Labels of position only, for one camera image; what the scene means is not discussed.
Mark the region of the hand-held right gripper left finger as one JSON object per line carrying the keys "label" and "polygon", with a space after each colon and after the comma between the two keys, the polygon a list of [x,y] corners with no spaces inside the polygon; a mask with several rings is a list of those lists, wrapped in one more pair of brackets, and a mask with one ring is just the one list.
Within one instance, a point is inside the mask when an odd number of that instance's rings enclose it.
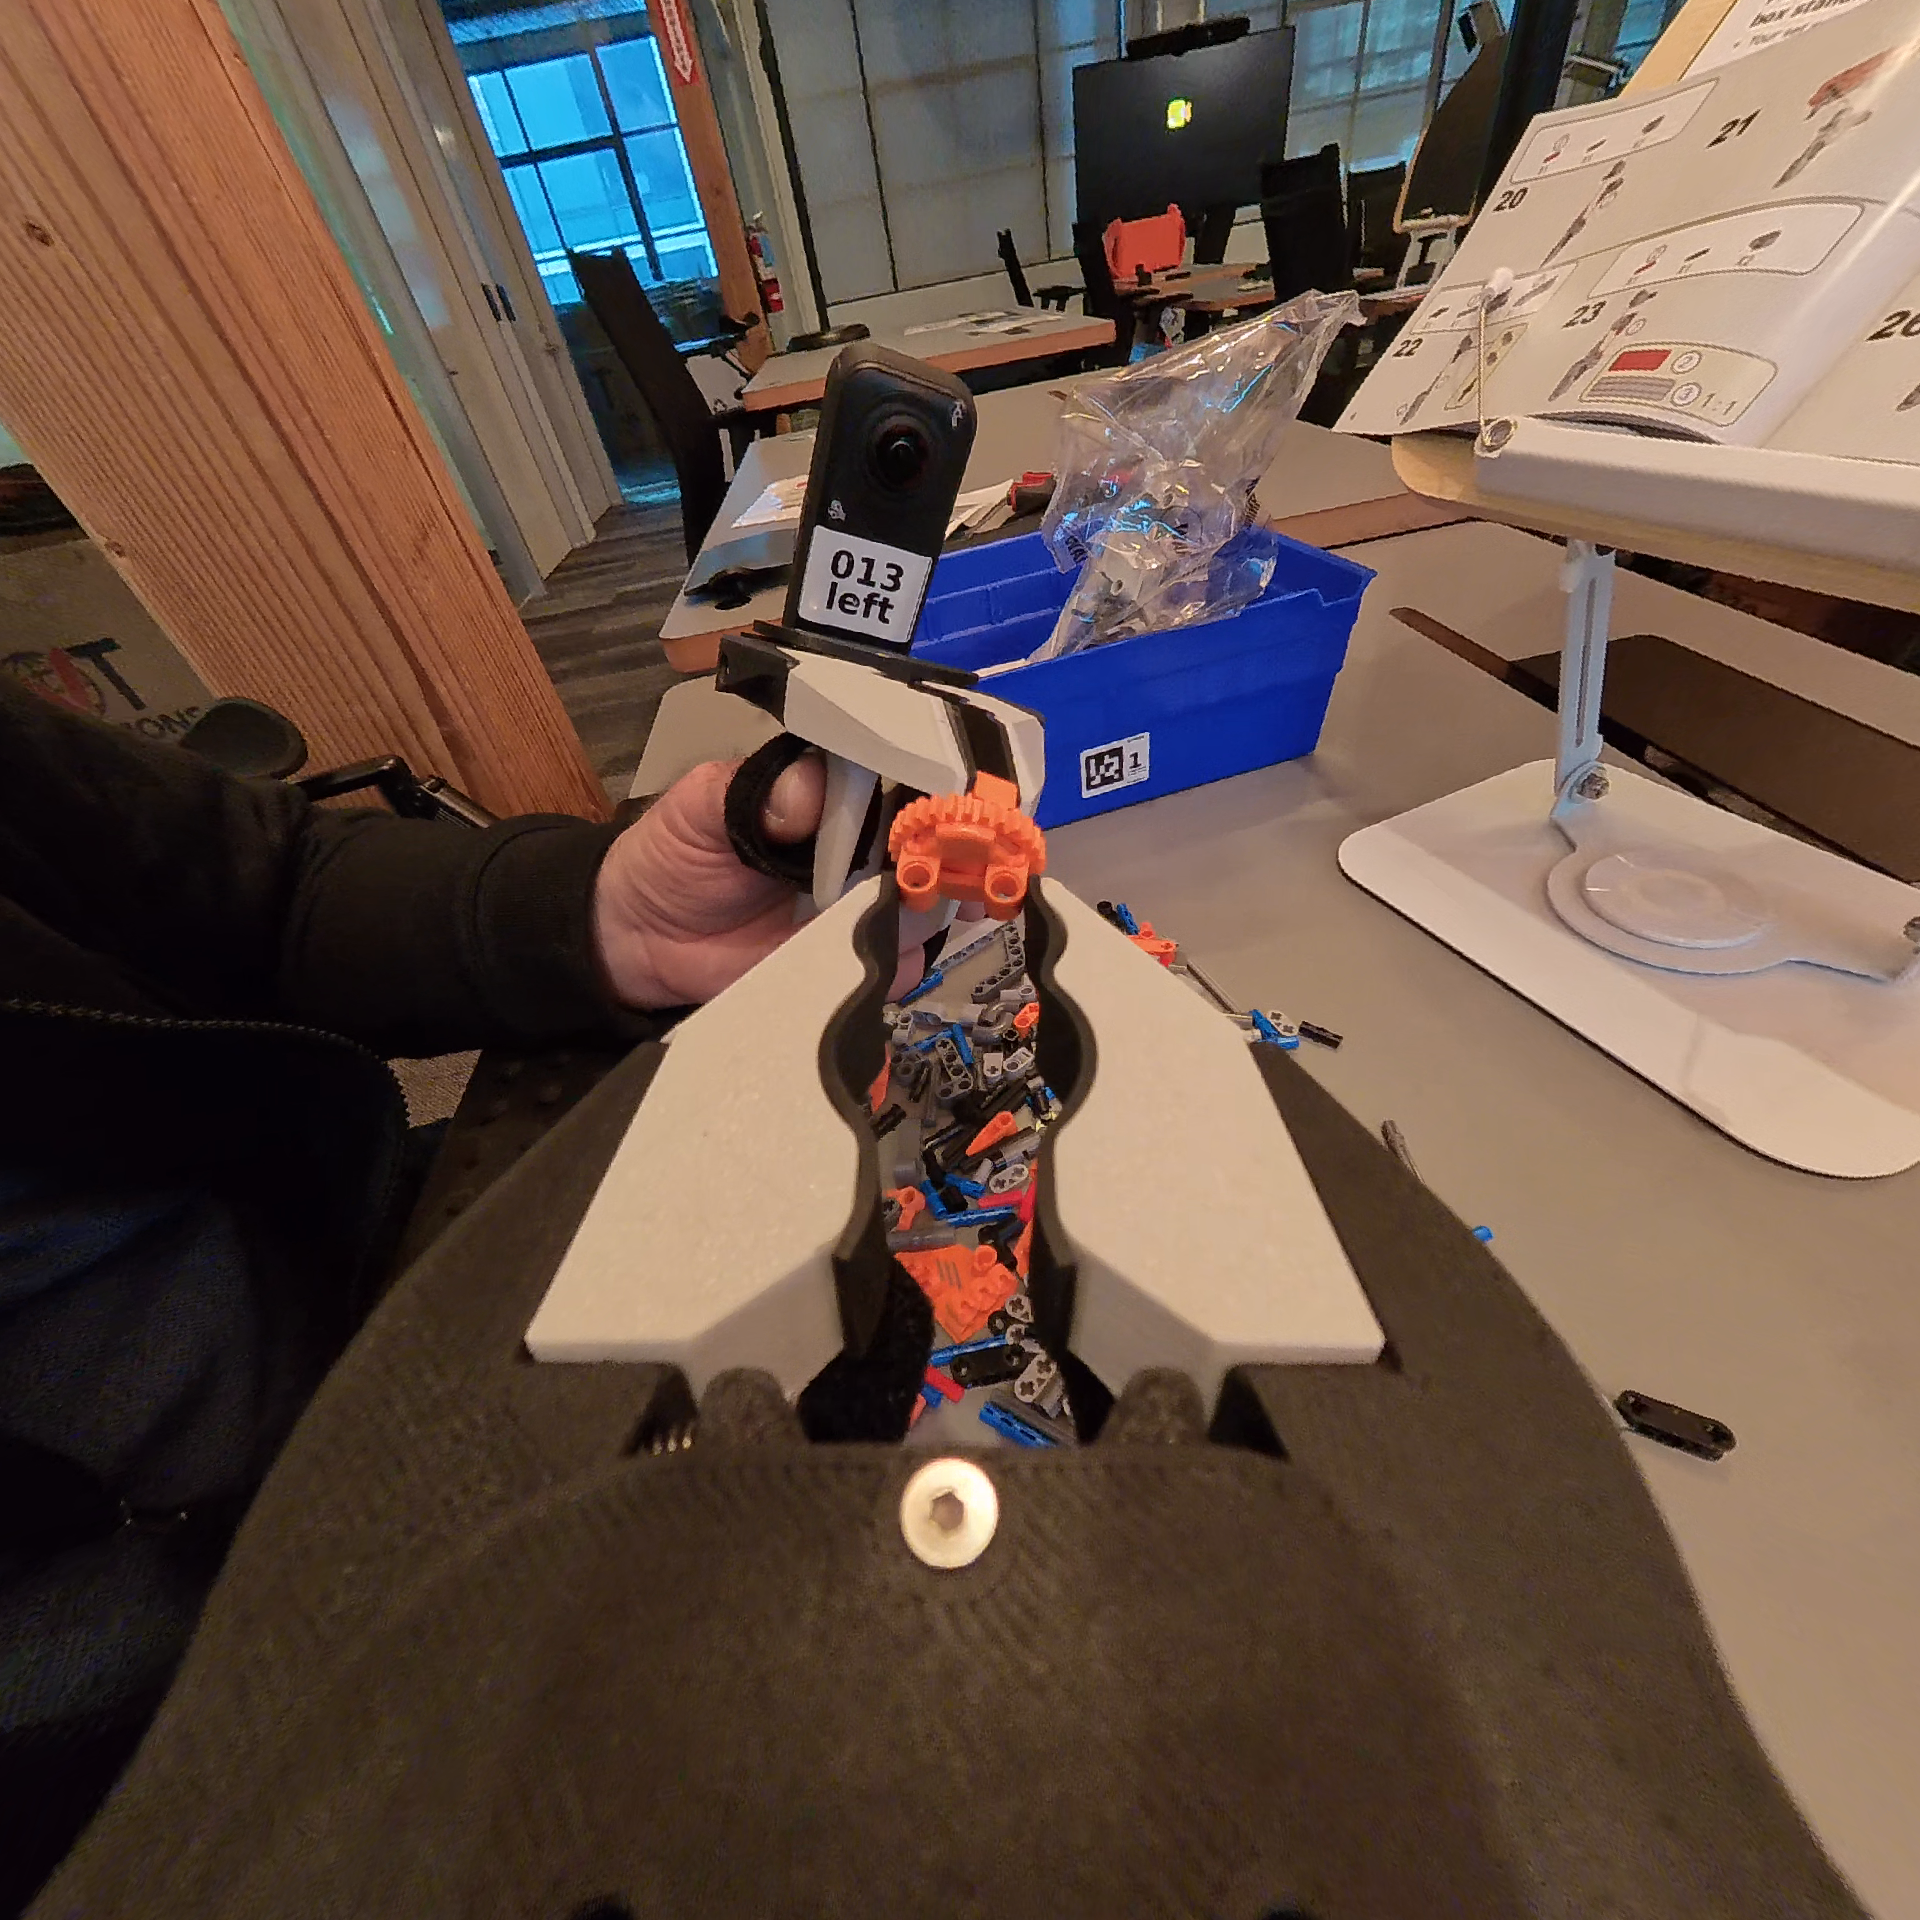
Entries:
{"label": "hand-held right gripper left finger", "polygon": [[822,1039],[868,980],[857,926],[872,910],[889,986],[893,884],[868,877],[663,1044],[524,1335],[535,1359],[665,1362],[696,1395],[756,1370],[796,1398],[842,1348],[831,1248],[858,1125],[830,1099]]}

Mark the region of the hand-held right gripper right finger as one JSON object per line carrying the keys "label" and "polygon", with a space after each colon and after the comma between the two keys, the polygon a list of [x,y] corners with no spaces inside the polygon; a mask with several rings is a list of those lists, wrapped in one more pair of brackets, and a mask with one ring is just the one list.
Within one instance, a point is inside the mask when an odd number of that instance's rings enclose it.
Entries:
{"label": "hand-held right gripper right finger", "polygon": [[1250,1044],[1055,880],[1023,907],[1037,1069],[1040,1338],[1120,1395],[1143,1371],[1210,1408],[1258,1362],[1368,1365],[1384,1335]]}

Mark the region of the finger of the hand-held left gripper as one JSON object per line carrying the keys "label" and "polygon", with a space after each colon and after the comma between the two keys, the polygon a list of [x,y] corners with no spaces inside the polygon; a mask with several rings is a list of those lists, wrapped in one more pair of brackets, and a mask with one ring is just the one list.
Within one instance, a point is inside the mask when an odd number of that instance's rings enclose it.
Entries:
{"label": "finger of the hand-held left gripper", "polygon": [[966,768],[962,783],[973,775],[1008,782],[1021,814],[1034,815],[1046,771],[1041,718],[988,693],[944,693],[944,702]]}

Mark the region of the orange gear piece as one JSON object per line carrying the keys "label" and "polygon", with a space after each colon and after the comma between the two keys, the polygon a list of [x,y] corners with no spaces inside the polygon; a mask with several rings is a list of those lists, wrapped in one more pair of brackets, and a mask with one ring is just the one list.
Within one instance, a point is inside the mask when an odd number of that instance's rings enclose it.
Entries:
{"label": "orange gear piece", "polygon": [[1029,880],[1046,869],[1044,832],[1021,812],[1016,783],[988,773],[966,790],[903,805],[886,852],[903,907],[973,902],[993,922],[1016,915]]}

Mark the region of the pile of building pieces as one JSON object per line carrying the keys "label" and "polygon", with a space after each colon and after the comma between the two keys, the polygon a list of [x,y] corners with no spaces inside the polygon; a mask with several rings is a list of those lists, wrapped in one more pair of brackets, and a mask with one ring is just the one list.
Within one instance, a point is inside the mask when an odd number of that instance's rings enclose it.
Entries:
{"label": "pile of building pieces", "polygon": [[[1250,1044],[1288,1059],[1302,1039],[1336,1042],[1320,1026],[1239,1006],[1121,902],[1094,912]],[[933,1314],[913,1406],[918,1442],[1066,1448],[1073,1421],[1110,1391],[1041,1342],[1029,1286],[1040,1147],[1062,1102],[1037,1069],[1040,1002],[1023,919],[997,930],[957,926],[922,980],[882,1016],[889,1062],[871,1109],[886,1162],[884,1218]]]}

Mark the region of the person's left hand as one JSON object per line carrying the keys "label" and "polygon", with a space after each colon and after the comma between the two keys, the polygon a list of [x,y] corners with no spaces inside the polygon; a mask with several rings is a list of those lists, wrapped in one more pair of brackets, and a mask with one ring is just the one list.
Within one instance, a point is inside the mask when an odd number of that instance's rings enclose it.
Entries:
{"label": "person's left hand", "polygon": [[744,867],[729,840],[738,759],[689,768],[609,845],[592,938],[613,996],[634,1012],[704,1003],[796,926],[798,888]]}

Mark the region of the black office chair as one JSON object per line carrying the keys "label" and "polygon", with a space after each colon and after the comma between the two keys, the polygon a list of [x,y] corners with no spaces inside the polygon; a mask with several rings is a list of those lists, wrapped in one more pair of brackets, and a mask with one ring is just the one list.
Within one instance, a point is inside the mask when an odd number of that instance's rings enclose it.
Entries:
{"label": "black office chair", "polygon": [[729,456],[748,443],[744,415],[712,411],[626,253],[568,252],[566,263],[660,430],[678,478],[686,556],[696,560],[729,491]]}

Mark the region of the clear plastic bag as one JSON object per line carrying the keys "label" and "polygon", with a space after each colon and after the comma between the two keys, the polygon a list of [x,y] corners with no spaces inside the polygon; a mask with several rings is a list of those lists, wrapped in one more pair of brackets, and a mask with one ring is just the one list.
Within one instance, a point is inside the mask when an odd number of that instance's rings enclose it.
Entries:
{"label": "clear plastic bag", "polygon": [[1029,662],[1256,602],[1279,552],[1258,528],[1256,484],[1357,320],[1356,293],[1306,293],[1073,390],[1040,528],[1073,582]]}

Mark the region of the window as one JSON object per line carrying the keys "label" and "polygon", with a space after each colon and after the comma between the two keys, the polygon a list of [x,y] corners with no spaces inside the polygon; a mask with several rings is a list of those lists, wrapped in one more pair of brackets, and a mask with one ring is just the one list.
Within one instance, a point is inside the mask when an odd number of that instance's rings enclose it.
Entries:
{"label": "window", "polygon": [[714,294],[718,272],[655,38],[645,27],[471,38],[465,84],[552,307],[572,253],[618,252],[647,287]]}

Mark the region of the white book stand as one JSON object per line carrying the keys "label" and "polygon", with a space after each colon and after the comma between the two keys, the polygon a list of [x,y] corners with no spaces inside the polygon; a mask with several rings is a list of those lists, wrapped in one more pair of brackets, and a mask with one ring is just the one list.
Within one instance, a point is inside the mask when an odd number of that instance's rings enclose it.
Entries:
{"label": "white book stand", "polygon": [[1916,888],[1600,762],[1620,547],[1916,589],[1916,463],[1485,419],[1394,443],[1407,484],[1567,536],[1552,759],[1352,832],[1340,869],[1764,1159],[1917,1162]]}

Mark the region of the black monitor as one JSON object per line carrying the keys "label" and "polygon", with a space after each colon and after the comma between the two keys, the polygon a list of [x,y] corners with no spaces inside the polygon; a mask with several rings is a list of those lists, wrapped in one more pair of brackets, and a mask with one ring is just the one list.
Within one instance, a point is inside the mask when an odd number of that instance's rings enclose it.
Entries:
{"label": "black monitor", "polygon": [[1255,206],[1286,146],[1293,29],[1220,16],[1130,40],[1071,71],[1073,212],[1081,223],[1189,223]]}

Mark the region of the black beam piece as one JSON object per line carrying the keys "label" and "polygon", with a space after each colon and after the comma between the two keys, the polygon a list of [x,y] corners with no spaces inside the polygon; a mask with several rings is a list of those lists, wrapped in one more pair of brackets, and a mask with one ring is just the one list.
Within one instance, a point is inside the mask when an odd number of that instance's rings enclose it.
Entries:
{"label": "black beam piece", "polygon": [[1631,1432],[1687,1455],[1722,1461],[1736,1447],[1736,1435],[1725,1421],[1631,1387],[1615,1395],[1614,1408]]}

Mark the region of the person's dark clothing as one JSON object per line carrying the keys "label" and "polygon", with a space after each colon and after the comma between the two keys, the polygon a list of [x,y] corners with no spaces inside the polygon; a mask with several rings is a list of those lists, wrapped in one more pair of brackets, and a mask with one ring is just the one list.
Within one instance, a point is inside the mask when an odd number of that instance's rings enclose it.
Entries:
{"label": "person's dark clothing", "polygon": [[4,1916],[141,1740],[417,1174],[313,1028],[4,1003]]}

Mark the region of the wooden pillar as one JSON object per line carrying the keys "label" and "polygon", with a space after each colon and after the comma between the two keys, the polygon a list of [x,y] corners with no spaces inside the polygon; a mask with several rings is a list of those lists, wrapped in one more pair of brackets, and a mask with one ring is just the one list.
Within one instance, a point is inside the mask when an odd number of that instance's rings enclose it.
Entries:
{"label": "wooden pillar", "polygon": [[222,695],[608,815],[216,4],[4,4],[4,423]]}

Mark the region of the instruction booklet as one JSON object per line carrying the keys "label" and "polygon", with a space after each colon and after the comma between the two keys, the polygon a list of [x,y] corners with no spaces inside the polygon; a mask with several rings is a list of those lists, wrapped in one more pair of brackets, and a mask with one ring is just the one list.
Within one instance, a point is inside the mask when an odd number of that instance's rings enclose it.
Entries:
{"label": "instruction booklet", "polygon": [[1916,463],[1916,276],[1916,4],[1742,4],[1679,83],[1528,125],[1336,430]]}

